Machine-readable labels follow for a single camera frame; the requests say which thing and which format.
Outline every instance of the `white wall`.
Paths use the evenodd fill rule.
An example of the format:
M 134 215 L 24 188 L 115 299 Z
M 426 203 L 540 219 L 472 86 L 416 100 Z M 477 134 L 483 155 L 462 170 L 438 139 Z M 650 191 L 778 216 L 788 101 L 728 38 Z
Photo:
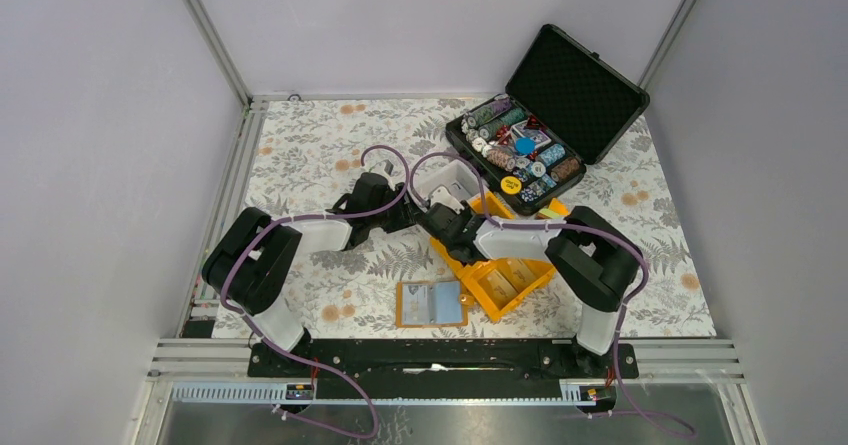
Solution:
M 554 23 L 639 80 L 680 0 L 203 0 L 254 93 L 503 90 Z
M 0 0 L 0 442 L 119 443 L 238 113 L 181 0 Z
M 770 444 L 844 443 L 848 0 L 701 0 L 649 120 Z

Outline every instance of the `yellow poker chip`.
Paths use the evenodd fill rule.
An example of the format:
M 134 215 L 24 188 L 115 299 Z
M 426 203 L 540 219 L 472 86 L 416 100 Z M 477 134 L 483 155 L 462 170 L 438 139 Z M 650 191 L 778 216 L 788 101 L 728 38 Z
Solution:
M 521 191 L 521 180 L 515 177 L 504 177 L 501 180 L 501 190 L 507 195 L 515 195 Z

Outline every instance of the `poker chip case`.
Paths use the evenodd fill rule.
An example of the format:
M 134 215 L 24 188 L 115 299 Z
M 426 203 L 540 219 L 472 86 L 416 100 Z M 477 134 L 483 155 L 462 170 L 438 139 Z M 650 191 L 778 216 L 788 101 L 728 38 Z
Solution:
M 520 108 L 528 117 L 535 117 L 541 123 L 540 130 L 550 138 L 536 149 L 537 154 L 543 154 L 557 145 L 565 149 L 564 156 L 560 156 L 559 148 L 556 149 L 558 153 L 555 156 L 559 157 L 557 162 L 546 162 L 547 172 L 541 177 L 530 175 L 529 166 L 526 170 L 507 171 L 475 150 L 469 140 L 470 135 L 466 133 L 473 130 L 467 126 L 469 114 L 448 122 L 445 134 L 459 154 L 477 168 L 492 190 L 501 192 L 501 180 L 507 176 L 521 176 L 524 193 L 509 195 L 501 192 L 504 200 L 521 215 L 534 214 L 552 198 L 579 183 L 586 174 L 586 165 L 600 162 L 650 102 L 644 90 L 601 61 L 597 53 L 588 51 L 561 29 L 550 24 L 539 31 L 507 82 L 504 92 L 480 107 L 508 96 L 513 107 L 510 110 Z M 475 125 L 479 128 L 485 124 Z M 537 157 L 530 157 L 530 162 L 535 163 Z M 554 181 L 555 186 L 550 187 L 552 181 L 548 172 L 566 160 L 573 165 L 574 159 L 579 166 L 571 168 L 576 168 L 576 171 L 568 177 L 558 177 L 559 180 Z M 519 160 L 519 163 L 526 164 L 527 160 Z

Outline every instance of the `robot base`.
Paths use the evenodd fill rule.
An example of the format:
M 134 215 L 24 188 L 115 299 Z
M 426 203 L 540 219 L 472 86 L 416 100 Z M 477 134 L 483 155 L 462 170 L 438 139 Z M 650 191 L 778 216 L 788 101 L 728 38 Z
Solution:
M 612 354 L 597 356 L 570 339 L 310 339 L 292 350 L 354 378 L 373 399 L 545 399 L 560 379 L 608 378 Z M 638 378 L 633 347 L 621 344 L 622 378 Z M 310 379 L 310 367 L 253 346 L 249 377 Z M 333 374 L 319 371 L 320 399 L 359 399 Z

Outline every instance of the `yellow organizer box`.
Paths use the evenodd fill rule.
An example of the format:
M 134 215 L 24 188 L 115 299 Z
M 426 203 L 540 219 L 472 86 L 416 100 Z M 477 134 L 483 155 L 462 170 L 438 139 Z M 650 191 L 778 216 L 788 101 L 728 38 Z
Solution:
M 489 213 L 497 217 L 515 216 L 491 192 L 486 192 Z M 471 208 L 482 213 L 480 199 Z M 497 322 L 514 310 L 533 290 L 551 281 L 556 269 L 548 262 L 519 258 L 501 258 L 473 265 L 463 265 L 448 255 L 447 249 L 435 238 L 430 244 L 445 259 L 460 283 L 474 296 L 492 321 Z

